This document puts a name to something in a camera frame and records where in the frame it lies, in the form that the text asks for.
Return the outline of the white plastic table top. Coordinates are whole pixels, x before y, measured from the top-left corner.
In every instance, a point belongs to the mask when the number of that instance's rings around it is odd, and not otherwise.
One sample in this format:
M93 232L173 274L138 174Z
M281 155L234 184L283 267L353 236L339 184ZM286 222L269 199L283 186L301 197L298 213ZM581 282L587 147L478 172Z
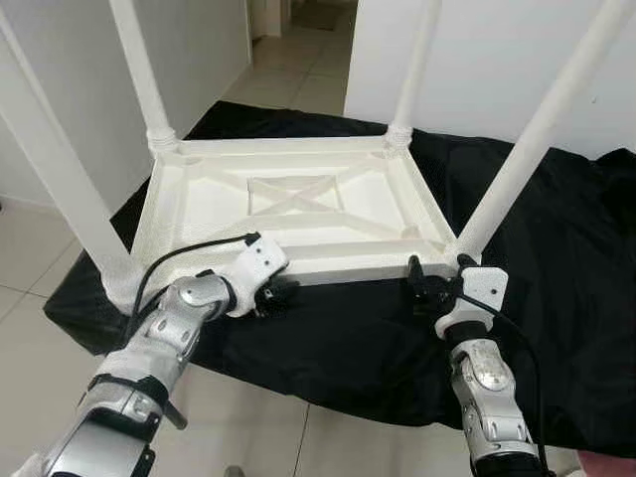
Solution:
M457 267L412 154L384 136L183 140L156 154L130 250L155 267L147 291L226 268L246 233L276 241L282 276L303 286L396 280L411 255L428 272Z

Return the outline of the white plastic table leg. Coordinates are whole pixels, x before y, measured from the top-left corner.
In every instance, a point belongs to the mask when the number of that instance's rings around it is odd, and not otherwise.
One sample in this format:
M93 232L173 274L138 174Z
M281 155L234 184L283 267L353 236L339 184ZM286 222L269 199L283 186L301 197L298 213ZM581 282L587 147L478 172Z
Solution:
M146 128L147 146L155 154L176 153L179 140L165 113L153 64L147 55L135 0L108 0L108 3L130 72L133 90L139 99L142 121Z
M558 125L600 68L601 60L616 42L633 12L633 0L603 0L587 24L575 50L559 69L544 99L492 178L471 218L445 250L451 263L460 254L480 257L506 215L521 196L538 165L550 149Z
M0 119L52 203L99 269L110 303L124 312L139 300L141 266L110 222L105 200L70 144L12 23L0 10Z
M394 119L388 123L385 140L391 149L408 149L413 135L412 115L416 108L419 84L425 76L425 68L439 22L442 0L423 0L419 10L416 37L410 50L410 59L405 70L397 99Z

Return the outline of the black cloth table cover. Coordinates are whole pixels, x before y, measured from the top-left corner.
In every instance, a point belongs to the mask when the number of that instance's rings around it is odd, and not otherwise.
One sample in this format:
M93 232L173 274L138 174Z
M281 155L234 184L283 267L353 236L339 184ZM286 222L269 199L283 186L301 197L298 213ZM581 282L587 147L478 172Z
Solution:
M217 101L186 139L378 136L387 125ZM415 130L410 154L447 222L463 227L512 142ZM536 351L546 445L636 453L636 155L550 149L483 260L510 283L503 310ZM414 321L403 280L305 286L263 319L218 319L195 365L387 425L458 427L442 344ZM82 251L44 313L92 355L127 319Z

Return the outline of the pink cushion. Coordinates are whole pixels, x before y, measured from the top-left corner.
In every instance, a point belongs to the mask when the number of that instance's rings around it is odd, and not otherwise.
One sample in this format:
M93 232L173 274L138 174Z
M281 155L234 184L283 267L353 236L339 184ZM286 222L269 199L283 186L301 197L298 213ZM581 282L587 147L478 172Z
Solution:
M636 477L636 460L610 457L594 451L576 451L578 463L585 477Z

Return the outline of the white door frame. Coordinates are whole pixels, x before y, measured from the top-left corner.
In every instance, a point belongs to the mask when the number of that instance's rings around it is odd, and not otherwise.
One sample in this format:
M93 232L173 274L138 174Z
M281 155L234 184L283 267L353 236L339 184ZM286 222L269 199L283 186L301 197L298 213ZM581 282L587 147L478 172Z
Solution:
M246 0L250 35L282 37L291 24L292 0Z

